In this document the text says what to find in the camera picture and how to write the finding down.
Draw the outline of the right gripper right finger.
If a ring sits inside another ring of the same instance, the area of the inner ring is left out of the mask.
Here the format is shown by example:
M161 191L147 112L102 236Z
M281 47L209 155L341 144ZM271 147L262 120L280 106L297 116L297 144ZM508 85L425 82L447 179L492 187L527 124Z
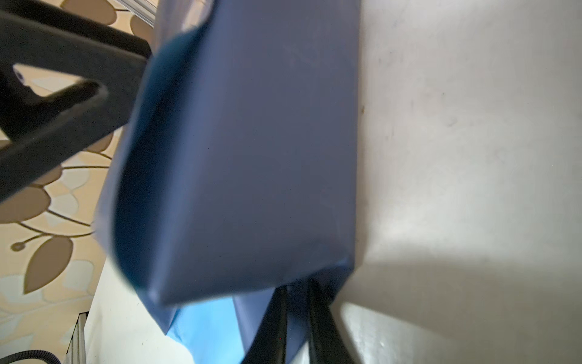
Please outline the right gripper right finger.
M308 283L309 360L313 364L355 364L336 327L329 300L315 279Z

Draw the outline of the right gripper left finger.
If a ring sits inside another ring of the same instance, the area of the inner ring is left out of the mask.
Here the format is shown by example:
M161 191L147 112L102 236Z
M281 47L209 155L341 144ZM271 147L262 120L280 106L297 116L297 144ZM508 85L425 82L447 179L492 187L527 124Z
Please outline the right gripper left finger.
M285 364L287 289L274 290L255 339L242 364Z

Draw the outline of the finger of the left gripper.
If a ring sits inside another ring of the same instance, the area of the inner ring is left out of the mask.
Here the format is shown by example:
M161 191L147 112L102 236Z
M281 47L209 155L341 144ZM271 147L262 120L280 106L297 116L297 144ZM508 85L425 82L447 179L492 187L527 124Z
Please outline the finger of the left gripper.
M145 39L41 1L1 3L1 198L127 124L151 57ZM79 77L47 97L16 64Z

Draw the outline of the blue wrapping paper sheet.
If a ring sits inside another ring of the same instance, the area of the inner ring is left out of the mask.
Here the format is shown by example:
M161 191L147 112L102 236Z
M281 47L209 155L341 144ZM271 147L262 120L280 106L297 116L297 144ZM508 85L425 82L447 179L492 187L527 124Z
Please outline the blue wrapping paper sheet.
M358 1L161 1L97 236L163 335L242 363L287 289L286 360L355 266Z

